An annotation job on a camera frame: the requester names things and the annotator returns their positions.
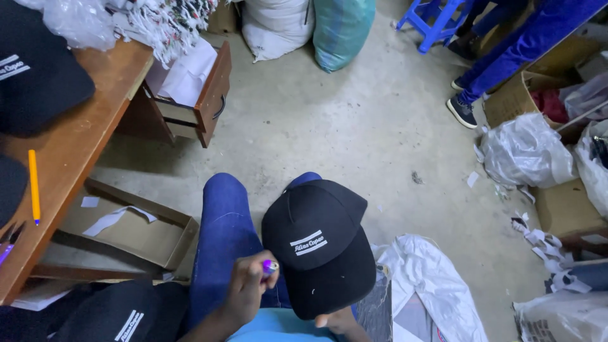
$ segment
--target hand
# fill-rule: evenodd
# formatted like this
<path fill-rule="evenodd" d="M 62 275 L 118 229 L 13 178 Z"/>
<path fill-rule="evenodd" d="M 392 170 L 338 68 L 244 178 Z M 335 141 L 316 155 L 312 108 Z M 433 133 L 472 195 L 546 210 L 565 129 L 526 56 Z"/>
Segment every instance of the hand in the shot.
<path fill-rule="evenodd" d="M 266 259 L 277 261 L 270 251 L 262 251 L 237 259 L 232 267 L 228 295 L 219 312 L 239 327 L 251 322 L 260 309 L 262 294 L 277 283 L 278 270 L 261 282 L 262 263 Z"/>
<path fill-rule="evenodd" d="M 314 325 L 317 328 L 330 328 L 332 333 L 338 335 L 345 335 L 359 327 L 357 321 L 354 320 L 353 312 L 351 311 L 350 306 L 328 315 L 317 316 L 314 319 Z"/>

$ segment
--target teal sack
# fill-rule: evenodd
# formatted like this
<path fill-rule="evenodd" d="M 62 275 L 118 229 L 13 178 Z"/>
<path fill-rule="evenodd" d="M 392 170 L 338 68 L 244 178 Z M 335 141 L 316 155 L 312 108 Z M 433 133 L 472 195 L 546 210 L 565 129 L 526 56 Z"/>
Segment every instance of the teal sack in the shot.
<path fill-rule="evenodd" d="M 317 24 L 314 57 L 326 72 L 344 68 L 363 48 L 376 14 L 376 0 L 313 0 Z"/>

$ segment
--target concrete floor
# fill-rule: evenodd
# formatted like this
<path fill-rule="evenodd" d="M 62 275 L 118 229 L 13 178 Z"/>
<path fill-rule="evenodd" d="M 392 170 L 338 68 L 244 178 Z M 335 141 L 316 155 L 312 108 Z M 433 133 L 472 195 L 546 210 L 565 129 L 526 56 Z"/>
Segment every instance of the concrete floor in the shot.
<path fill-rule="evenodd" d="M 518 192 L 510 200 L 496 195 L 472 148 L 478 132 L 445 106 L 465 68 L 441 46 L 420 55 L 416 32 L 394 32 L 389 22 L 406 9 L 378 0 L 363 50 L 332 74 L 317 67 L 311 46 L 252 64 L 243 39 L 227 37 L 231 88 L 210 148 L 115 135 L 92 177 L 199 220 L 205 181 L 229 172 L 246 186 L 259 229 L 282 189 L 315 171 L 368 200 L 362 225 L 370 243 L 406 233 L 436 241 L 471 288 L 489 340 L 516 340 L 511 303 L 543 294 L 548 274 L 510 217 L 517 209 L 535 222 L 536 212 Z M 475 112 L 484 122 L 481 105 Z M 414 171 L 423 184 L 412 181 Z M 472 171 L 480 178 L 469 188 Z M 179 270 L 185 275 L 193 251 Z"/>

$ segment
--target yellow pen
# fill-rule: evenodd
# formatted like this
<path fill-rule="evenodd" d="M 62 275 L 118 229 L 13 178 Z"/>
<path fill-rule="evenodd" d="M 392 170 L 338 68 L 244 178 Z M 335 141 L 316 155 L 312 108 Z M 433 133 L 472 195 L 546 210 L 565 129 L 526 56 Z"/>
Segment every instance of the yellow pen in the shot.
<path fill-rule="evenodd" d="M 38 193 L 38 170 L 36 169 L 36 152 L 28 151 L 30 159 L 30 183 L 32 185 L 32 214 L 36 225 L 40 223 L 40 195 Z"/>

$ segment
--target red cloth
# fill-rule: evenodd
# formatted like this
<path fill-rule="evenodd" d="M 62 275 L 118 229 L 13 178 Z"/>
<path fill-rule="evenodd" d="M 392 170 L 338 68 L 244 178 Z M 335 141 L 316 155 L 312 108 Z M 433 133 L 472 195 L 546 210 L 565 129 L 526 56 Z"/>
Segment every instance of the red cloth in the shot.
<path fill-rule="evenodd" d="M 559 89 L 531 91 L 536 107 L 553 122 L 565 124 L 570 119 L 563 103 L 559 101 Z"/>

